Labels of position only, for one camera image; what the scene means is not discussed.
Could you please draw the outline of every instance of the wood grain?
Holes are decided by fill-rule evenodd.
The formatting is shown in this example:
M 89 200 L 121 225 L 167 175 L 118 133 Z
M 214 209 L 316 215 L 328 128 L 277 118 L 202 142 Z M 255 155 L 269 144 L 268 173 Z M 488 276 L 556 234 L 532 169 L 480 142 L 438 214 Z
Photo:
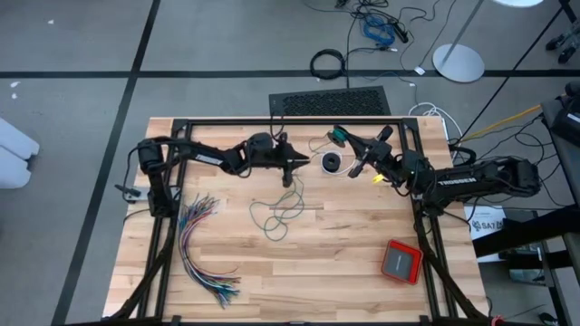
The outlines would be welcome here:
M 418 120 L 430 162 L 435 168 L 449 167 L 450 154 L 440 120 Z M 151 119 L 147 137 L 169 135 L 171 123 L 172 119 Z M 345 127 L 356 135 L 374 137 L 382 125 Z M 323 136 L 327 130 L 329 126 L 285 127 L 294 148 L 307 155 L 308 140 Z M 228 148 L 263 131 L 267 127 L 196 126 L 193 139 Z M 326 142 L 316 139 L 312 145 Z M 394 154 L 401 152 L 396 130 L 389 142 Z M 343 168 L 353 160 L 349 147 L 329 145 L 321 150 L 341 152 Z M 236 274 L 242 278 L 238 286 L 241 293 L 232 306 L 221 309 L 210 293 L 186 275 L 176 248 L 165 320 L 179 314 L 185 321 L 417 321 L 420 314 L 430 314 L 422 272 L 415 286 L 381 274 L 389 240 L 418 245 L 409 199 L 399 197 L 385 184 L 374 185 L 371 180 L 375 173 L 370 168 L 356 179 L 331 176 L 322 172 L 320 157 L 315 157 L 295 173 L 304 182 L 306 210 L 288 223 L 284 240 L 272 242 L 253 224 L 248 207 L 254 201 L 274 203 L 287 191 L 282 188 L 281 171 L 256 168 L 251 178 L 241 179 L 209 165 L 188 163 L 184 203 L 190 204 L 197 194 L 220 199 L 217 214 L 200 224 L 191 237 L 191 255 L 212 272 L 237 268 Z M 138 172 L 135 184 L 147 186 L 147 178 Z M 145 205 L 130 206 L 129 212 Z M 464 216 L 459 203 L 452 204 L 449 211 Z M 270 213 L 267 208 L 257 209 L 256 218 L 263 222 Z M 117 310 L 139 282 L 152 225 L 147 213 L 127 221 L 103 315 Z M 451 275 L 476 306 L 487 312 L 467 226 L 447 216 L 440 217 L 440 226 Z M 436 280 L 441 311 L 446 314 L 443 291 Z M 152 307 L 155 296 L 150 298 Z

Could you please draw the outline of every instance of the red box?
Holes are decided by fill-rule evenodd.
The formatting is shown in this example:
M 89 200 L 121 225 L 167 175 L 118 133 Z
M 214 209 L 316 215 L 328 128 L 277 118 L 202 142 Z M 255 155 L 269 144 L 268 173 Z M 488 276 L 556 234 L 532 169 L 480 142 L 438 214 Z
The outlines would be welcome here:
M 423 252 L 397 240 L 387 244 L 382 260 L 381 271 L 384 275 L 409 284 L 417 284 Z

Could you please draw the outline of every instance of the green object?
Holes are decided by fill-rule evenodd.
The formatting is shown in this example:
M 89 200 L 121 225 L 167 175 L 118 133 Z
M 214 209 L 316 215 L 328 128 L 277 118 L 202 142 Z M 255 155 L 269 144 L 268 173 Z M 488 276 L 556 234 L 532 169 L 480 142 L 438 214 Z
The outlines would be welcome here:
M 344 134 L 344 132 L 342 130 L 334 129 L 333 130 L 333 135 L 336 138 L 338 138 L 340 141 L 346 141 L 346 135 Z
M 280 240 L 284 239 L 286 237 L 286 235 L 288 234 L 288 224 L 287 223 L 291 219 L 297 218 L 305 210 L 305 201 L 303 199 L 303 193 L 305 191 L 305 184 L 304 184 L 304 182 L 302 182 L 302 180 L 297 175 L 293 175 L 293 176 L 294 176 L 294 182 L 293 182 L 294 189 L 283 194 L 280 197 L 280 199 L 278 199 L 277 202 L 275 202 L 274 204 L 268 204 L 268 203 L 264 203 L 264 202 L 255 201 L 250 205 L 249 211 L 250 211 L 250 217 L 252 217 L 252 221 L 254 221 L 254 224 L 257 227 L 259 227 L 262 231 L 264 231 L 264 235 L 266 236 L 266 238 L 270 239 L 271 241 L 276 242 L 276 241 L 280 241 Z M 300 182 L 300 184 L 302 185 L 302 189 L 300 191 L 298 191 L 298 187 L 296 185 L 296 180 L 298 180 L 298 182 Z M 293 197 L 294 195 L 296 195 L 296 197 L 298 198 L 296 203 L 288 208 L 284 208 L 282 203 L 285 202 L 287 199 Z M 255 205 L 270 207 L 270 210 L 272 211 L 272 215 L 269 216 L 263 224 L 258 223 L 256 220 L 256 217 L 254 216 L 254 211 L 252 210 L 252 208 Z M 282 229 L 284 230 L 284 232 L 279 236 L 275 236 L 275 235 L 272 236 L 272 234 L 271 234 L 272 231 L 276 230 L 279 226 L 282 226 Z

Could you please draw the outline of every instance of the white furniture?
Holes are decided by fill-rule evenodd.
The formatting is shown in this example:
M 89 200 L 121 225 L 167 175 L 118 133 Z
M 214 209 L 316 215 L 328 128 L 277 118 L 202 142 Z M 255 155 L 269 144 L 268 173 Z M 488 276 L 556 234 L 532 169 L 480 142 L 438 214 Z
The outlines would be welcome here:
M 23 187 L 30 180 L 29 159 L 37 155 L 38 143 L 0 118 L 0 188 Z
M 443 77 L 454 82 L 474 82 L 483 76 L 485 64 L 475 50 L 459 44 L 461 36 L 468 29 L 484 0 L 471 11 L 467 22 L 461 27 L 452 44 L 444 44 L 433 53 L 433 66 Z M 495 3 L 515 8 L 526 8 L 540 4 L 543 0 L 493 0 Z

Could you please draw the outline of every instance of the lamp base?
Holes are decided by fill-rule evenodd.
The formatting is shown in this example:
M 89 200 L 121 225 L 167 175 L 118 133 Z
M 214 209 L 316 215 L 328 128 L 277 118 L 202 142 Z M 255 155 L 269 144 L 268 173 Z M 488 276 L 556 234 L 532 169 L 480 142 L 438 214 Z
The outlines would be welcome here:
M 457 44 L 443 64 L 450 47 L 451 44 L 442 45 L 433 54 L 433 66 L 443 77 L 454 82 L 474 82 L 483 76 L 485 63 L 481 56 L 465 45 Z

